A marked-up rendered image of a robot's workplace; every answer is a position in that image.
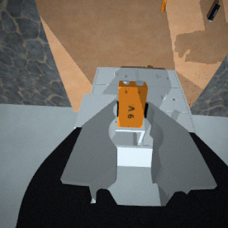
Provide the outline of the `white chest of drawers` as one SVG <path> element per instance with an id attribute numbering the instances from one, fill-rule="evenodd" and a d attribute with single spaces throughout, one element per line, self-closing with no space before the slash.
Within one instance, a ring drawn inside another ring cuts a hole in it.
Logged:
<path id="1" fill-rule="evenodd" d="M 119 85 L 95 85 L 97 79 L 97 73 L 99 68 L 109 68 L 109 69 L 135 69 L 136 80 L 138 80 L 138 69 L 137 68 L 111 68 L 111 67 L 97 67 L 95 78 L 93 80 L 93 86 L 90 94 L 93 94 L 94 86 L 110 86 L 110 87 L 119 87 Z M 165 70 L 165 71 L 174 71 L 175 76 L 178 80 L 180 88 L 165 88 L 165 89 L 178 89 L 182 91 L 184 101 L 186 102 L 188 113 L 175 113 L 175 112 L 165 112 L 166 114 L 176 114 L 176 115 L 190 115 L 195 134 L 197 133 L 197 128 L 195 126 L 194 120 L 192 118 L 192 113 L 190 111 L 187 99 L 183 92 L 181 83 L 179 82 L 178 75 L 175 70 L 166 70 L 166 69 L 152 69 L 152 70 Z M 198 135 L 199 137 L 199 135 Z M 136 166 L 136 167 L 150 167 L 152 149 L 153 146 L 143 146 L 143 139 L 140 143 L 140 146 L 134 145 L 115 145 L 117 147 L 117 165 L 119 166 Z"/>

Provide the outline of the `orange 9v battery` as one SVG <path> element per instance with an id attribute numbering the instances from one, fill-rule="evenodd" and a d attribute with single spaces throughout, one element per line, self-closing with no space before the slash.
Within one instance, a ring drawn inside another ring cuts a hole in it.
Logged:
<path id="1" fill-rule="evenodd" d="M 117 127 L 142 128 L 147 92 L 144 81 L 119 81 Z"/>

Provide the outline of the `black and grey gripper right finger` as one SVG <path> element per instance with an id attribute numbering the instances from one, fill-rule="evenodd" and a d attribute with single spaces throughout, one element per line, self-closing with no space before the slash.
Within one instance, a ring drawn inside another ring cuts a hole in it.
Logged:
<path id="1" fill-rule="evenodd" d="M 166 206 L 175 192 L 182 191 L 187 194 L 189 205 L 228 217 L 226 163 L 194 132 L 153 103 L 146 102 L 144 116 L 152 123 L 151 178 L 158 185 L 161 206 Z"/>

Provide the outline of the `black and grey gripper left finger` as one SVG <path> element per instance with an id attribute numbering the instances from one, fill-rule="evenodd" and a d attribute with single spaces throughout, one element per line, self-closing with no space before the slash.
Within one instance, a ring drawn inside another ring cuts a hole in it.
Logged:
<path id="1" fill-rule="evenodd" d="M 41 228 L 62 211 L 96 203 L 100 188 L 116 181 L 119 102 L 114 100 L 76 127 L 44 160 L 21 202 L 16 228 Z"/>

